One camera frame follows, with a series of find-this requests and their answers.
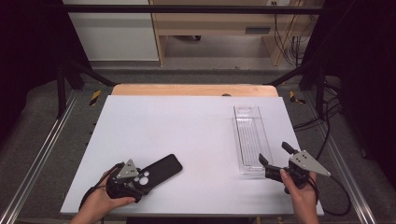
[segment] person's right hand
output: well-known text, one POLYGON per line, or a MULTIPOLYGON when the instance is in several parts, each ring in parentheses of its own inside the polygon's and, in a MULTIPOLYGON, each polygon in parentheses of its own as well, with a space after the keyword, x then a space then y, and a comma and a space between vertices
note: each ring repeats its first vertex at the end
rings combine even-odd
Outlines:
MULTIPOLYGON (((289 174, 281 169, 280 176, 283 184, 289 190, 291 202, 293 204, 294 215, 300 224, 317 224, 317 196, 315 190, 309 184, 302 189, 298 189, 289 174)), ((311 178, 316 181, 316 174, 311 172, 311 178)))

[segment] clear plastic container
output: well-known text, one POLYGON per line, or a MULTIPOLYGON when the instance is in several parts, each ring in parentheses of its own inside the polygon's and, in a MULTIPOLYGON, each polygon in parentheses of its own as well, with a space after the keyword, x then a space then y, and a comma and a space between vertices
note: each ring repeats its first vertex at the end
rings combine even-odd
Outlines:
POLYGON ((261 153, 269 164, 273 163, 262 115, 256 105, 236 105, 233 107, 233 132, 239 161, 239 170, 244 175, 262 175, 265 171, 259 162, 261 153))

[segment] wooden panel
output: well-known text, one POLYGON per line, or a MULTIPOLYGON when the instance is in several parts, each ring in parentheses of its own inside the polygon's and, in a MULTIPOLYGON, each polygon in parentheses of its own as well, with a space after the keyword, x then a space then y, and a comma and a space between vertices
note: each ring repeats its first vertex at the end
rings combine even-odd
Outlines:
POLYGON ((202 95, 221 96, 272 96, 276 88, 263 85, 169 85, 169 84, 120 84, 112 95, 202 95))

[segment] floor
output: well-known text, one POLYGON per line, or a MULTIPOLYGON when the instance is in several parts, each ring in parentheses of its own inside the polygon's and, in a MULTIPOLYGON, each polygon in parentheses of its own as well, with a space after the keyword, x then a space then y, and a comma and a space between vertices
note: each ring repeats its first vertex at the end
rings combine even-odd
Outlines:
MULTIPOLYGON (((95 70, 116 82, 131 83, 247 83, 262 84, 286 74, 293 65, 285 60, 273 67, 264 44, 259 37, 203 36, 196 41, 193 36, 173 36, 168 41, 164 66, 156 63, 93 63, 95 70)), ((100 116, 106 87, 84 76, 86 86, 82 91, 67 95, 72 107, 66 111, 66 120, 56 120, 56 83, 51 82, 32 90, 8 140, 0 151, 0 178, 2 185, 0 208, 2 213, 16 215, 4 217, 17 223, 65 223, 69 216, 59 214, 63 197, 68 191, 90 141, 94 124, 100 116), (95 105, 89 105, 92 93, 102 91, 95 105), (55 134, 49 135, 55 128, 55 134)), ((299 77, 277 87, 284 98, 293 125, 315 116, 313 92, 300 91, 299 77), (295 99, 290 99, 290 92, 295 99)), ((334 92, 327 91, 327 100, 334 92)), ((322 223, 396 223, 394 208, 396 192, 381 174, 375 161, 361 157, 359 143, 346 118, 340 113, 331 119, 331 137, 320 162, 329 167, 334 176, 351 190, 353 207, 343 217, 326 214, 322 223)), ((325 124, 296 132, 300 147, 317 153, 327 131, 325 124)), ((347 201, 340 187, 329 179, 320 179, 322 204, 336 213, 346 209, 347 201)), ((106 220, 123 221, 119 217, 106 220)), ((294 223, 290 216, 262 219, 262 223, 294 223)))

